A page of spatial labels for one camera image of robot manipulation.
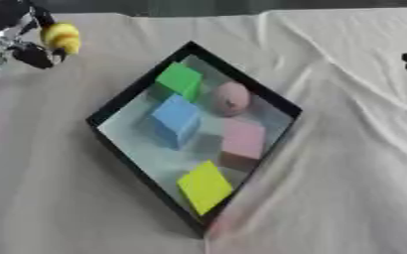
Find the white cloth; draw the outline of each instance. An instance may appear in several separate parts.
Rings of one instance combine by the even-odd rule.
[[[0,78],[0,253],[407,253],[407,9],[59,18],[80,55]],[[205,242],[84,123],[189,40],[304,109]]]

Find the foam block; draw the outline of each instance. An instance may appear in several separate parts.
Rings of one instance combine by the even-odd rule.
[[[173,94],[152,114],[156,134],[173,149],[181,149],[201,124],[199,109]]]
[[[206,161],[182,176],[178,186],[199,215],[210,211],[232,192],[231,184],[212,161]]]
[[[252,170],[262,157],[265,128],[259,124],[225,119],[220,163],[242,171]]]
[[[171,63],[157,78],[151,94],[163,100],[172,93],[180,94],[189,102],[199,96],[202,75],[182,63]]]

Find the blue cube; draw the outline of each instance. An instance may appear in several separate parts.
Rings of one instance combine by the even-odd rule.
[[[176,150],[193,137],[201,124],[199,109],[178,94],[165,100],[152,117],[156,134]]]

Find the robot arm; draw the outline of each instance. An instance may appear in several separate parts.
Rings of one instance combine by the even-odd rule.
[[[23,41],[33,29],[41,29],[41,45]],[[11,56],[37,68],[50,68],[76,53],[79,44],[76,27],[56,23],[45,8],[30,0],[0,0],[0,66]]]

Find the black tray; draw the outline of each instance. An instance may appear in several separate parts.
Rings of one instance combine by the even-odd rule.
[[[174,168],[180,168],[182,172],[191,170],[193,168],[193,160],[189,158],[194,155],[194,152],[196,152],[196,160],[202,161],[205,157],[211,157],[209,159],[214,160],[213,157],[217,153],[216,146],[219,145],[219,140],[214,138],[214,136],[207,135],[192,142],[195,144],[190,145],[191,147],[183,152],[170,152],[164,148],[164,150],[153,148],[153,146],[148,144],[150,142],[148,139],[147,142],[144,142],[140,138],[144,137],[144,135],[149,135],[147,134],[149,128],[145,125],[145,122],[147,122],[145,120],[159,103],[155,100],[150,100],[148,88],[155,83],[156,77],[172,62],[184,63],[202,73],[204,87],[212,87],[230,80],[243,84],[251,92],[253,102],[250,106],[252,108],[251,112],[245,113],[245,116],[240,117],[257,118],[256,120],[262,122],[266,127],[267,135],[270,134],[267,136],[268,141],[265,145],[264,156],[253,169],[242,173],[235,173],[230,169],[223,171],[225,174],[230,175],[228,178],[233,184],[235,191],[204,216],[196,215],[193,209],[186,204],[186,200],[177,195],[179,191],[175,190],[175,188],[177,187],[176,179],[179,175],[178,171],[175,171]],[[203,94],[203,100],[199,103],[201,107],[208,107],[207,99],[204,98],[208,97],[210,93]],[[189,42],[107,102],[97,112],[88,117],[86,121],[103,145],[122,163],[128,166],[144,184],[175,211],[198,235],[203,236],[215,217],[236,193],[241,190],[242,186],[254,174],[260,163],[271,153],[301,112],[302,110],[292,102],[196,43]],[[211,114],[211,110],[208,109],[206,113],[206,117],[209,119],[208,122],[217,121],[216,117],[218,116]],[[140,131],[140,133],[134,134],[133,131]],[[163,163],[166,165],[165,169],[169,168],[168,170],[171,173],[167,170],[158,169],[160,164],[153,164],[153,161],[162,160],[163,157],[168,158],[168,160],[164,161],[171,162]]]

